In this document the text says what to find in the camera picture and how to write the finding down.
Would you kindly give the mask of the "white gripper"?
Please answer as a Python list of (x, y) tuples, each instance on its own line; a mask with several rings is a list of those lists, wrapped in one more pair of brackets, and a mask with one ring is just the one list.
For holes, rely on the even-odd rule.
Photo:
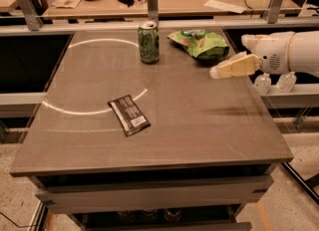
[(290, 42), (294, 35), (294, 32), (242, 35), (242, 45), (255, 55), (249, 54), (220, 62), (210, 69), (209, 74), (213, 79), (248, 76), (259, 69), (266, 74), (287, 74)]

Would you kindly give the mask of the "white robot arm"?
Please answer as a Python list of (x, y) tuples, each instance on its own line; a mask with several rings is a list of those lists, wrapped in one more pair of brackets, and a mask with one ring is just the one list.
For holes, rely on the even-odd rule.
[(214, 79), (290, 72), (319, 77), (319, 31), (279, 32), (269, 35), (243, 35), (242, 45), (250, 51), (238, 53), (210, 69)]

